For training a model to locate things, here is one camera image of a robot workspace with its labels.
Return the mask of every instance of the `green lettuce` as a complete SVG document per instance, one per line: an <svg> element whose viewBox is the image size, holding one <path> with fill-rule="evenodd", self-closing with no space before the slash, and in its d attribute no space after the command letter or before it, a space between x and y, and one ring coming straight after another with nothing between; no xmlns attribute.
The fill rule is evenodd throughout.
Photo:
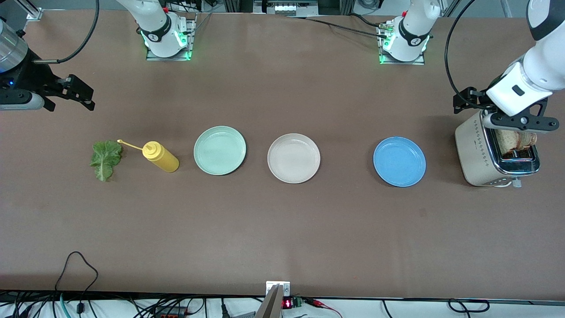
<svg viewBox="0 0 565 318"><path fill-rule="evenodd" d="M120 163L121 145L113 140L98 141L92 146L94 153L90 166L100 181L106 181L114 172L114 166Z"/></svg>

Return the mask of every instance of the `plate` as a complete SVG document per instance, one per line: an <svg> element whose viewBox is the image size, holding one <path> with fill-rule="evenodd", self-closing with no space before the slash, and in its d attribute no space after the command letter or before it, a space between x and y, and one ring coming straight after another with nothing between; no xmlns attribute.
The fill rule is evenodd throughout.
<svg viewBox="0 0 565 318"><path fill-rule="evenodd" d="M379 143L373 154L379 176L397 187L418 183L425 173L424 153L412 140L390 137Z"/></svg>
<svg viewBox="0 0 565 318"><path fill-rule="evenodd" d="M239 131L217 126L198 137L194 144L194 160L205 173L224 175L241 165L246 150L245 139Z"/></svg>
<svg viewBox="0 0 565 318"><path fill-rule="evenodd" d="M301 134L280 136L267 154L269 169L286 183L302 183L320 168L320 150L312 139Z"/></svg>

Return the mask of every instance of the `white plate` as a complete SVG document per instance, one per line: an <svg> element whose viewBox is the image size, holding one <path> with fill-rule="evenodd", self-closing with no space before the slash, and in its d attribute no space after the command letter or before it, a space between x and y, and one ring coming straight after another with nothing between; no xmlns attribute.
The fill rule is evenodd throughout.
<svg viewBox="0 0 565 318"><path fill-rule="evenodd" d="M320 168L320 150L312 139L301 134L280 136L267 154L269 169L286 183L302 183Z"/></svg>

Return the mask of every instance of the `brown table surface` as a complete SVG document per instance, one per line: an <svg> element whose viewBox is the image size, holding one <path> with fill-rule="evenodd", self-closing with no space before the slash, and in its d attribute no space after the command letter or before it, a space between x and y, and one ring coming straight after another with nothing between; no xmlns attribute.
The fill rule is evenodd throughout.
<svg viewBox="0 0 565 318"><path fill-rule="evenodd" d="M48 11L25 38L62 58L92 14ZM257 14L212 16L190 62L145 62L132 17L102 11L85 50L52 67L91 85L96 110L57 99L54 113L0 114L0 288L52 289L79 250L100 271L94 290L261 294L265 281L289 280L302 295L565 300L565 129L540 136L541 171L521 190L469 186L454 131L474 111L453 114L443 64L452 22L435 25L425 66L380 65L372 37ZM524 19L463 19L456 84L486 87L532 44ZM564 102L552 96L547 115L565 120ZM193 160L217 125L247 141L244 163L221 177ZM303 184L267 166L290 132L321 151ZM397 135L427 159L410 188L372 166L377 143ZM125 149L100 182L88 163L107 139L157 140L181 166L168 174ZM93 278L78 257L68 270L62 289Z"/></svg>

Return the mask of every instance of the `mustard bottle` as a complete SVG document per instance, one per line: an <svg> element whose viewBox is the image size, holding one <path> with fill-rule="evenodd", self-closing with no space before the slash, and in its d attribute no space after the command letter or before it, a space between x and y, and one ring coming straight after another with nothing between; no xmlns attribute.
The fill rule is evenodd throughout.
<svg viewBox="0 0 565 318"><path fill-rule="evenodd" d="M143 148L128 144L122 139L119 139L118 143L141 150L143 156L147 158L147 160L151 161L157 167L163 169L166 172L174 172L179 168L179 160L157 141L150 141L146 143Z"/></svg>

